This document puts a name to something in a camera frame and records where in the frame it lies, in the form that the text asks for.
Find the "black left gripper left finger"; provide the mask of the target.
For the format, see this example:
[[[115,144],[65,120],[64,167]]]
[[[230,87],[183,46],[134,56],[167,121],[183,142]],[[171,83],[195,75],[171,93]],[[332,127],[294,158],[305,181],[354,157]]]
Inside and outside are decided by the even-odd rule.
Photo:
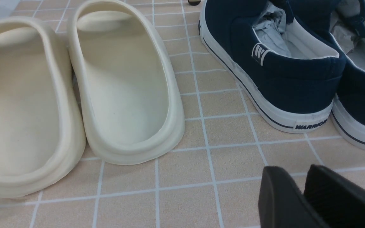
[[[261,228],[329,228],[282,167],[265,166],[258,197]]]

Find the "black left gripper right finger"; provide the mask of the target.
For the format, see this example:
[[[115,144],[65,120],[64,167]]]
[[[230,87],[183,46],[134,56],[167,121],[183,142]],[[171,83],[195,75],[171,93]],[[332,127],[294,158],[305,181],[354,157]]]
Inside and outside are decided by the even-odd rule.
[[[304,197],[331,228],[365,228],[365,189],[322,165],[311,165]]]

